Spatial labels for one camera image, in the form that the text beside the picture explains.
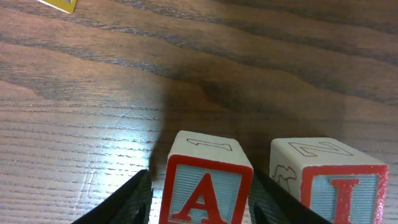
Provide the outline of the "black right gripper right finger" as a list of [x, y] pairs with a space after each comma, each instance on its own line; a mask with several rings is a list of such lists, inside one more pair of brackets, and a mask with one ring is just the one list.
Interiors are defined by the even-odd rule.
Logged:
[[253, 224], [331, 224], [255, 169], [248, 197]]

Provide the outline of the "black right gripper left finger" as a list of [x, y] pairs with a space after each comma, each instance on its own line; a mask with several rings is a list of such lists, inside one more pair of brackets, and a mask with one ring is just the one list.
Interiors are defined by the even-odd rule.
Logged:
[[147, 169], [140, 170], [72, 224], [148, 224], [152, 197], [151, 174]]

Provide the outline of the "red letter A block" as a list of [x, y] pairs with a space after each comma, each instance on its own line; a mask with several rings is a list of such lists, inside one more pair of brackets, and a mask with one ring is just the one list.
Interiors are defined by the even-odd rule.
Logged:
[[253, 175], [237, 140], [179, 131], [167, 159], [159, 223], [241, 224]]

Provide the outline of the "red letter I block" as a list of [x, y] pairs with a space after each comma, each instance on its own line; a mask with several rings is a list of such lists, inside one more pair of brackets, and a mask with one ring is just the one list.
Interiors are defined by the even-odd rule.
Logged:
[[331, 223], [381, 223], [389, 168], [332, 138], [277, 138], [269, 176]]

